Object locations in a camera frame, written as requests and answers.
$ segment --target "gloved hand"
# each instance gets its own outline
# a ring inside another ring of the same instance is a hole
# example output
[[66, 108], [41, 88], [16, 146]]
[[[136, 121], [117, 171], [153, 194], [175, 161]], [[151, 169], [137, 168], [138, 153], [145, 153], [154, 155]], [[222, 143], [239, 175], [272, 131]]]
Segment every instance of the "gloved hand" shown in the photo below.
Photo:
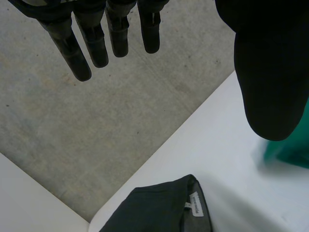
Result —
[[101, 19], [106, 13], [112, 50], [116, 57], [128, 54], [127, 15], [138, 3], [145, 50], [159, 50], [160, 11], [169, 0], [9, 0], [28, 17], [35, 18], [48, 31], [63, 58], [80, 81], [91, 78], [91, 71], [71, 29], [74, 12], [93, 64], [102, 68], [109, 60]]

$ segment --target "glove finger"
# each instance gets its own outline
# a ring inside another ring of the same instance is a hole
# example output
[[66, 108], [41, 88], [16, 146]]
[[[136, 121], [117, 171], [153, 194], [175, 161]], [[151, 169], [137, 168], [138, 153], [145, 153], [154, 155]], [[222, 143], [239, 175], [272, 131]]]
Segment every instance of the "glove finger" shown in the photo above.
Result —
[[74, 3], [76, 22], [82, 32], [91, 60], [97, 68], [105, 67], [109, 62], [101, 26], [105, 1], [83, 0]]
[[107, 0], [105, 13], [112, 43], [112, 51], [116, 57], [128, 54], [127, 32], [129, 22], [127, 15], [135, 6], [136, 0]]
[[147, 53], [155, 53], [160, 48], [160, 11], [169, 0], [138, 0], [140, 26]]

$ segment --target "dark gray fabric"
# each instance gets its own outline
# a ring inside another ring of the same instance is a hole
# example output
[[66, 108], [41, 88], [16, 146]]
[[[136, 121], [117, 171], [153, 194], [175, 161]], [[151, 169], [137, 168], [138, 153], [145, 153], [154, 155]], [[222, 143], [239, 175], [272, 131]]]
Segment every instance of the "dark gray fabric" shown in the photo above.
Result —
[[[198, 192], [204, 216], [184, 209]], [[193, 175], [159, 185], [135, 188], [100, 232], [211, 232], [203, 191]]]

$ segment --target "gray concrete surface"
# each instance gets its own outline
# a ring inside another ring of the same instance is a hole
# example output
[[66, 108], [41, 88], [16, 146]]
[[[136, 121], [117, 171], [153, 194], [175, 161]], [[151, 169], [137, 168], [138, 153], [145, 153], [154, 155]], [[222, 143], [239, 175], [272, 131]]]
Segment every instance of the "gray concrete surface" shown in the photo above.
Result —
[[233, 71], [234, 33], [212, 0], [171, 0], [161, 49], [147, 54], [138, 11], [129, 14], [129, 54], [71, 74], [47, 32], [0, 3], [0, 152], [90, 221]]

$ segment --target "white tag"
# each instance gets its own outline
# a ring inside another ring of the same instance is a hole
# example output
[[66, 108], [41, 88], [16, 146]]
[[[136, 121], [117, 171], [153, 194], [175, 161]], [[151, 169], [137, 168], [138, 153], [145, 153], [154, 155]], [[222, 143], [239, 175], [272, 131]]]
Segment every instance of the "white tag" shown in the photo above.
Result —
[[187, 208], [187, 209], [191, 209], [192, 206], [191, 206], [190, 203], [186, 202], [186, 203], [184, 204], [184, 207]]
[[190, 195], [192, 214], [195, 217], [203, 217], [203, 209], [201, 205], [201, 201], [199, 200], [198, 193], [194, 192]]

